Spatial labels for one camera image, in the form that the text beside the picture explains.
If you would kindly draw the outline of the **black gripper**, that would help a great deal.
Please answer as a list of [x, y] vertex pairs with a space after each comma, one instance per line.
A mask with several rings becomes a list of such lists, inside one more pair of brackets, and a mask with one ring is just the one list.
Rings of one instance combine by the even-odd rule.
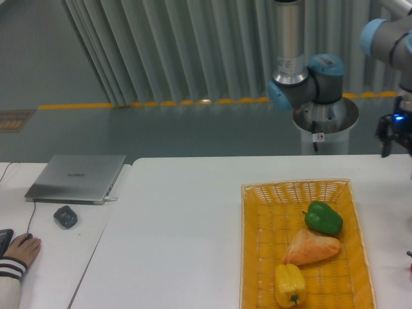
[[405, 149], [411, 149], [411, 111], [402, 106], [404, 103], [404, 98], [397, 96], [393, 116], [387, 114], [378, 120], [375, 136], [380, 140], [382, 158], [391, 154], [393, 139]]

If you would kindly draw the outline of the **striped sleeve forearm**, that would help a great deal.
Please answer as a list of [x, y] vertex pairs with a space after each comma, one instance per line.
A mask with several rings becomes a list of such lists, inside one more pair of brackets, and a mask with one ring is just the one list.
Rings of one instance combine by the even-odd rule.
[[27, 265], [13, 257], [1, 258], [1, 308], [18, 308], [21, 299], [20, 279]]

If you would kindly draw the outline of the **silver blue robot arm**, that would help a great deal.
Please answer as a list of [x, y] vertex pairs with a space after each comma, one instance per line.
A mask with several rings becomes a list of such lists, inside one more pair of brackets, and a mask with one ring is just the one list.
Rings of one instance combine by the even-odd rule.
[[[374, 19], [361, 31], [369, 57], [401, 72], [393, 112], [379, 118], [375, 136], [387, 157], [397, 143], [411, 150], [411, 1], [382, 1], [395, 21]], [[304, 62], [304, 1], [276, 1], [277, 68], [267, 84], [270, 101], [292, 111], [303, 155], [348, 154], [350, 130], [359, 119], [356, 104], [342, 94], [344, 63], [322, 53]]]

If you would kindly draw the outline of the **person's hand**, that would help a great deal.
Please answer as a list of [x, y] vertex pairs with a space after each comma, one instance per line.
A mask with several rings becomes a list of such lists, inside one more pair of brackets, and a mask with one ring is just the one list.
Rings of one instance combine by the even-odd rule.
[[29, 233], [16, 237], [3, 255], [4, 258], [14, 259], [28, 268], [41, 250], [41, 239], [33, 237], [26, 239]]

